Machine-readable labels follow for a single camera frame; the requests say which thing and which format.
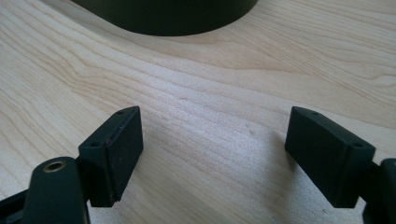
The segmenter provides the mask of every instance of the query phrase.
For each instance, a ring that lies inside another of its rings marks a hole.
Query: small hole
[[[99,147],[100,142],[93,142],[91,143],[91,147]]]
[[[354,147],[363,147],[363,145],[360,144],[360,143],[354,143],[353,146],[354,146]]]
[[[44,172],[52,173],[62,170],[66,166],[66,162],[64,161],[56,161],[51,164],[48,164],[44,167]]]

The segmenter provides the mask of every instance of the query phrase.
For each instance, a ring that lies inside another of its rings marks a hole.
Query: light wood surface
[[[0,0],[0,196],[140,105],[145,149],[92,223],[361,223],[284,151],[293,105],[396,157],[396,2],[259,0],[201,35],[121,30],[66,0]]]

